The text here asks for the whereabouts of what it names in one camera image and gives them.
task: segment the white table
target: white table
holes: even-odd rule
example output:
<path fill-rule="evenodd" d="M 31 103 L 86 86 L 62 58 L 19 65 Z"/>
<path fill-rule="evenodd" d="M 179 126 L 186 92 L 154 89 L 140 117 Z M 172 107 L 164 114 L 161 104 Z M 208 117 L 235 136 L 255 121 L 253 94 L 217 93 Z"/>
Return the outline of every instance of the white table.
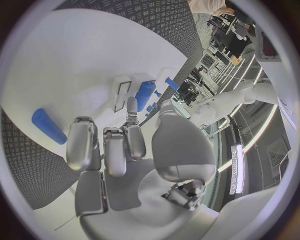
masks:
<path fill-rule="evenodd" d="M 24 39 L 7 77 L 2 107 L 29 138 L 65 157 L 66 144 L 32 124 L 35 110 L 44 108 L 66 135 L 74 118 L 90 116 L 102 143 L 103 128 L 120 127 L 126 119 L 125 109 L 114 113 L 111 106 L 115 77 L 146 73 L 163 93 L 165 79 L 174 78 L 186 60 L 162 37 L 124 17 L 90 9 L 53 11 Z M 154 94 L 149 103 L 157 100 Z M 140 121 L 145 113 L 139 113 Z"/>

